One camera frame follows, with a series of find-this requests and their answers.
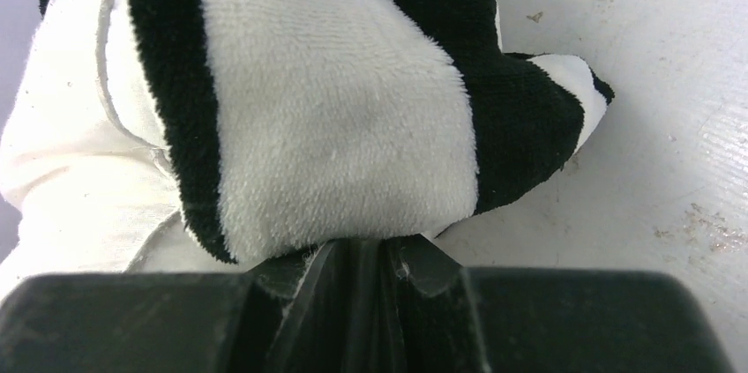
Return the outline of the black white striped pillowcase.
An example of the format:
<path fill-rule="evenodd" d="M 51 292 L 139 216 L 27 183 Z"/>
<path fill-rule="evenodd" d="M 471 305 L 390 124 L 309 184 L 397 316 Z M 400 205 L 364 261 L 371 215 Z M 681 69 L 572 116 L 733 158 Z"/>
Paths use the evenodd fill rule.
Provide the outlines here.
<path fill-rule="evenodd" d="M 63 0 L 40 0 L 47 20 Z M 438 235 L 511 204 L 614 98 L 578 56 L 506 53 L 496 0 L 73 0 L 103 142 L 171 176 L 220 261 Z"/>

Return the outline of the white pillow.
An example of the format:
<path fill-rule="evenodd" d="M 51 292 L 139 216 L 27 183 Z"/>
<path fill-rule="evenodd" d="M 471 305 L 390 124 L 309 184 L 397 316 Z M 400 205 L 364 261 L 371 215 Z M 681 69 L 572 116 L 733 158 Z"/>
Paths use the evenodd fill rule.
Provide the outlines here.
<path fill-rule="evenodd" d="M 21 214 L 3 295 L 47 273 L 236 271 L 183 229 L 127 3 L 47 3 L 1 139 Z"/>

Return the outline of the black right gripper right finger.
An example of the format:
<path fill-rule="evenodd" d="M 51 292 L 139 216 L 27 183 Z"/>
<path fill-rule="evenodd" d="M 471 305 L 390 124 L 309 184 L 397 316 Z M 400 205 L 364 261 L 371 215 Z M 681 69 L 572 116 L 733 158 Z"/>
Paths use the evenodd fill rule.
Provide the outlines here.
<path fill-rule="evenodd" d="M 384 246 L 410 372 L 728 372 L 692 294 L 657 272 L 467 267 Z"/>

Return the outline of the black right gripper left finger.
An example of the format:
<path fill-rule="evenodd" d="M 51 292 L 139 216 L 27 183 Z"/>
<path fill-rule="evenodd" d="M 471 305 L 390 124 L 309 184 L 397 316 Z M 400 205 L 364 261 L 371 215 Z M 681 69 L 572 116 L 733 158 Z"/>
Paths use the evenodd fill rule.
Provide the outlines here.
<path fill-rule="evenodd" d="M 38 276 L 1 309 L 4 372 L 337 372 L 348 246 L 249 272 Z"/>

